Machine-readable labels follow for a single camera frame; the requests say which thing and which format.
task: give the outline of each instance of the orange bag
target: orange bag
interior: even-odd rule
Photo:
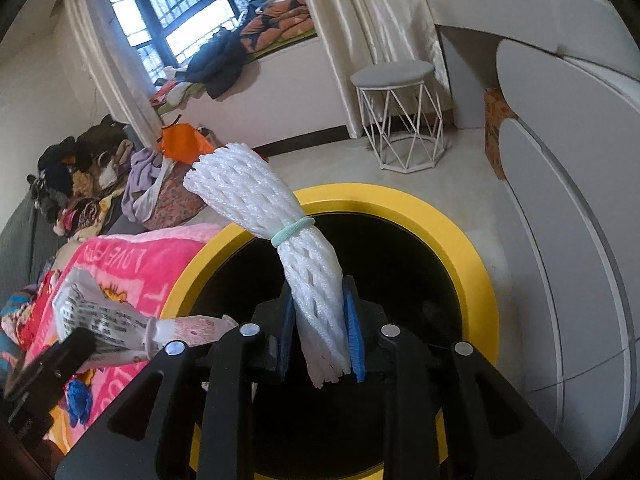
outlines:
[[[190,124],[172,124],[162,129],[159,150],[171,160],[193,164],[200,155],[213,153],[214,147]]]

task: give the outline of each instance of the yellow ring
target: yellow ring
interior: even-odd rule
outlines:
[[[295,195],[307,215],[327,212],[369,214],[394,222],[420,238],[450,275],[460,304],[464,339],[495,365],[499,323],[494,288],[480,256],[451,220],[412,195],[372,184],[329,184],[302,189]],[[252,239],[252,234],[235,224],[223,229],[184,270],[167,299],[161,318],[188,316],[210,277]],[[442,435],[442,418],[439,417],[437,422],[439,435]],[[198,433],[194,434],[192,465],[197,464]],[[354,478],[381,479],[382,468]]]

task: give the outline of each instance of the stool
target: stool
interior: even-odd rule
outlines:
[[[360,117],[369,142],[376,153],[381,170],[398,171],[399,173],[413,173],[414,171],[434,168],[445,151],[442,139],[442,110],[440,98],[436,91],[430,92],[426,79],[433,76],[434,67],[431,63],[421,60],[397,61],[372,65],[351,76],[351,82],[358,91]],[[376,101],[382,109],[376,110]],[[415,113],[407,111],[407,96],[415,99]],[[428,97],[436,113],[433,124],[429,124],[423,112],[423,101]],[[392,132],[392,119],[399,117],[406,132]],[[408,154],[400,155],[400,149],[395,149],[393,143],[399,140],[411,139]],[[426,158],[412,164],[414,148],[423,147]]]

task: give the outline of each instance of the pink blanket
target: pink blanket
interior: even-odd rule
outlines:
[[[201,224],[152,231],[142,235],[111,235],[92,238],[72,257],[56,285],[58,288],[73,267],[87,269],[110,298],[127,301],[146,316],[158,317],[175,282],[194,256],[220,232],[217,225]],[[27,353],[31,362],[57,336],[51,308],[47,303],[34,343]],[[98,370],[91,382],[94,406],[87,425],[105,410],[146,363]],[[75,444],[87,427],[68,427],[64,440],[56,443],[64,451]]]

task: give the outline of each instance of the white plastic package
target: white plastic package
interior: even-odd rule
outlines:
[[[95,353],[80,371],[150,360],[175,339],[189,346],[211,343],[238,326],[229,316],[166,320],[144,316],[129,303],[105,297],[95,278],[79,267],[68,273],[52,307],[60,341],[78,327],[95,335]]]
[[[296,305],[296,324],[313,384],[351,373],[344,322],[342,268],[332,245],[311,225],[276,243],[276,235],[305,219],[293,192],[246,144],[203,155],[184,187],[253,235],[278,247]]]

